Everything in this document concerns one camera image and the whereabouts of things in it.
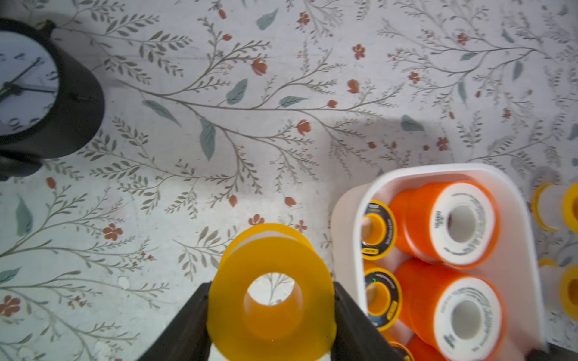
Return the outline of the orange white tape roll bottom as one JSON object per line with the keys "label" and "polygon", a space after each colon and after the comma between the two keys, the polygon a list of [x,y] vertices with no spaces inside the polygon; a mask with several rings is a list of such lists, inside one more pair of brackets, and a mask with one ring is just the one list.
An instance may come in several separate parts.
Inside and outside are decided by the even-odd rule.
{"label": "orange white tape roll bottom", "polygon": [[406,348],[415,361],[446,361],[443,355],[434,347],[414,335],[407,343]]}

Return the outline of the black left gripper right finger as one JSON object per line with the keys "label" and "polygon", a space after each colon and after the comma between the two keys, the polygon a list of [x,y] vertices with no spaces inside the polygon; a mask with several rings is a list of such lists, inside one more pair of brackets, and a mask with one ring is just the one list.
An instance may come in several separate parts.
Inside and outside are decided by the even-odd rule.
{"label": "black left gripper right finger", "polygon": [[332,360],[402,360],[345,288],[334,282],[337,334]]}

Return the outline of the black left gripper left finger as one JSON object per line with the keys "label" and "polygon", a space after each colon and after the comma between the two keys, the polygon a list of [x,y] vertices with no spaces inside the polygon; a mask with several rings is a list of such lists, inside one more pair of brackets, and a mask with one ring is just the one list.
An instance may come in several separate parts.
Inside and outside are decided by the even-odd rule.
{"label": "black left gripper left finger", "polygon": [[208,360],[212,340],[206,322],[209,290],[212,283],[201,284],[185,303],[158,339],[138,358],[138,361]]}

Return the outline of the white plastic storage box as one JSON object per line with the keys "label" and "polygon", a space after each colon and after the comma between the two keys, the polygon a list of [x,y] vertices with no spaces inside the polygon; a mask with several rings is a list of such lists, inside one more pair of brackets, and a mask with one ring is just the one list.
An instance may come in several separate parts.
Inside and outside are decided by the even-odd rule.
{"label": "white plastic storage box", "polygon": [[501,170],[481,163],[423,165],[389,171],[374,182],[354,187],[337,201],[331,215],[336,280],[367,314],[361,228],[367,205],[384,204],[400,192],[432,182],[475,181],[495,198],[501,228],[492,255],[468,270],[491,282],[501,295],[506,334],[495,360],[524,360],[532,350],[548,350],[543,297],[533,230],[519,188]]}

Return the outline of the yellow black tape roll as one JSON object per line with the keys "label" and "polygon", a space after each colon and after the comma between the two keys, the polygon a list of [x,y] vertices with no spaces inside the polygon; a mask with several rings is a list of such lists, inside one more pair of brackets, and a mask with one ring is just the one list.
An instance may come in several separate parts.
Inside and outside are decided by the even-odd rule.
{"label": "yellow black tape roll", "polygon": [[397,221],[386,204],[372,200],[364,213],[361,231],[361,253],[365,260],[381,260],[395,247]]}
{"label": "yellow black tape roll", "polygon": [[381,334],[384,337],[384,339],[388,342],[388,344],[392,347],[392,349],[396,353],[396,355],[399,356],[403,361],[414,361],[415,360],[411,351],[406,346],[404,346],[399,341],[397,341],[396,338],[389,335],[385,331],[382,331]]}
{"label": "yellow black tape roll", "polygon": [[390,329],[400,317],[403,304],[401,285],[387,269],[366,263],[364,282],[367,299],[367,314],[379,332]]}

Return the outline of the orange white tape roll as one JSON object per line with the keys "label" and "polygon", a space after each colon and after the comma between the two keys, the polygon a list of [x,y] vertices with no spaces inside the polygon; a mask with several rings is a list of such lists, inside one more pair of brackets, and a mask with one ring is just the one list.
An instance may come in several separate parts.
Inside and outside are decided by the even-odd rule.
{"label": "orange white tape roll", "polygon": [[389,205],[396,247],[428,263],[472,269],[493,253],[500,212],[493,195],[473,181],[433,182],[397,194]]}
{"label": "orange white tape roll", "polygon": [[403,293],[399,320],[447,360],[488,360],[507,317],[500,293],[477,276],[412,258],[394,272]]}
{"label": "orange white tape roll", "polygon": [[414,335],[407,343],[406,348],[415,361],[446,361],[443,355],[434,347]]}

